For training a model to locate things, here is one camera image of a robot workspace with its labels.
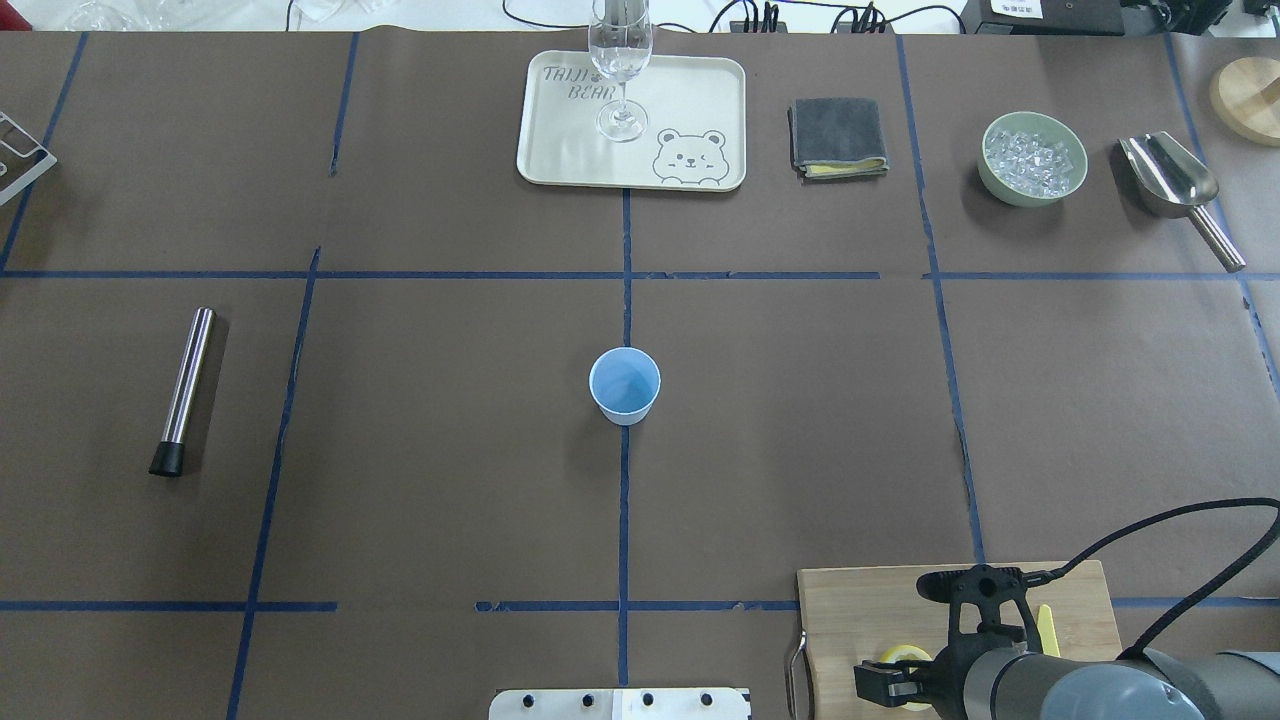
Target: green bowl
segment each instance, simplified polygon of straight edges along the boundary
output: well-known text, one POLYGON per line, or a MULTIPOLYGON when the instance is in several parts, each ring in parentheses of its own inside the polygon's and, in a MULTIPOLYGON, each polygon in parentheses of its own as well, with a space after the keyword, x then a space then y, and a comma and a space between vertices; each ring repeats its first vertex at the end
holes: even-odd
POLYGON ((1089 156, 1085 155, 1084 145, 1080 143, 1080 138, 1075 137, 1071 128, 1048 115, 1025 110, 1009 113, 1007 115, 996 118, 989 126, 987 126, 987 132, 982 133, 982 147, 978 149, 978 177, 982 178, 982 184, 987 186, 987 190, 989 190, 992 195, 1005 202, 1009 202, 1010 205, 1016 205, 1019 208, 1041 208, 1044 205, 1052 205, 1053 202, 1057 202, 1059 200, 1075 192, 1075 190, 1084 183, 1084 176, 1087 176, 1088 172, 1089 156), (1050 197, 1027 195, 1025 192, 1014 190, 1006 184, 1005 181, 997 178, 995 170, 991 169, 991 164, 987 163, 987 145, 991 142, 991 136, 998 129, 1009 132, 1039 133, 1047 145, 1053 145, 1056 142, 1064 143, 1071 155, 1071 164, 1075 165, 1071 169, 1069 177, 1070 184, 1068 184, 1066 192, 1050 197))

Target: bear illustration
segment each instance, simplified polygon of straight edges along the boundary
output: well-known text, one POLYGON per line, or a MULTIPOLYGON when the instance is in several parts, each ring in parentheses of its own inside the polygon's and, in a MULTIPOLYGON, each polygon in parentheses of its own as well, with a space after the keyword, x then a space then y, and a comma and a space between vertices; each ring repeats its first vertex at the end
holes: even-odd
POLYGON ((680 135, 673 129, 658 133, 658 156, 653 172, 663 184, 719 184, 728 176, 724 133, 680 135))

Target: metal plate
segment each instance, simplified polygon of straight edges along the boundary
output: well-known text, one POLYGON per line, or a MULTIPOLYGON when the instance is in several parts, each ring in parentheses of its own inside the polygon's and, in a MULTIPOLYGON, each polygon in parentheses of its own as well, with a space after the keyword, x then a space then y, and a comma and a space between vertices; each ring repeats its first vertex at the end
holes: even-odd
POLYGON ((618 87, 588 53, 548 50, 529 63, 516 167, 529 182, 724 192, 746 178, 746 73, 726 58, 654 55, 627 83, 649 114, 632 142, 595 129, 618 87), (707 164, 676 165, 696 154, 707 164))
POLYGON ((503 691, 489 703, 489 720, 749 720, 750 697, 735 688, 503 691))

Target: wooden coaster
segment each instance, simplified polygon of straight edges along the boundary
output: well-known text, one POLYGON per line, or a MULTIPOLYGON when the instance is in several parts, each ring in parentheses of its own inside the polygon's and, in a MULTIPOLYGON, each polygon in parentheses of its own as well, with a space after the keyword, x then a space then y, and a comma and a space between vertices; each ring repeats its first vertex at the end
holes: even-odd
POLYGON ((1235 132, 1280 147, 1280 60, 1240 58, 1224 67, 1213 76, 1210 101, 1235 132))

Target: scoop handle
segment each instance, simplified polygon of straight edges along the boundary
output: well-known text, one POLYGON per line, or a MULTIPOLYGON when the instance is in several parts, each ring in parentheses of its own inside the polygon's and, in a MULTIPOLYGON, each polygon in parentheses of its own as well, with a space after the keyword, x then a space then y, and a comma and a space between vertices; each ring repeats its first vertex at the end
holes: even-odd
POLYGON ((1222 264, 1224 270, 1228 273, 1239 273, 1244 269, 1244 258, 1240 255, 1240 251, 1235 249, 1231 238, 1226 237, 1226 233, 1217 225, 1217 220, 1208 214, 1208 209, 1204 205, 1192 208, 1188 217, 1192 219, 1196 229, 1199 231, 1201 237, 1204 238, 1208 249, 1213 251, 1213 256, 1222 264))

